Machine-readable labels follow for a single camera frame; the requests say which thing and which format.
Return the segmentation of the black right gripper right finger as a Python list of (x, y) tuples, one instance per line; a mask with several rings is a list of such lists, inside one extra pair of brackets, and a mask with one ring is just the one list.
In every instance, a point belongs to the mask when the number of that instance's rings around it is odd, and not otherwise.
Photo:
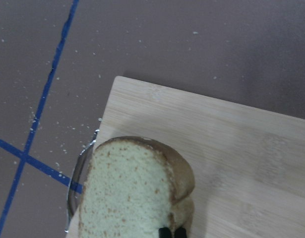
[(186, 229), (179, 227), (175, 230), (174, 238), (187, 238)]

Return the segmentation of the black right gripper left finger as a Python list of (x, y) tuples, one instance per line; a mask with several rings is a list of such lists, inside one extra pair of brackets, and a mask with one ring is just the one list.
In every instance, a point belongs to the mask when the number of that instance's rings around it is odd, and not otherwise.
[(167, 227), (158, 230), (159, 238), (171, 238), (171, 231)]

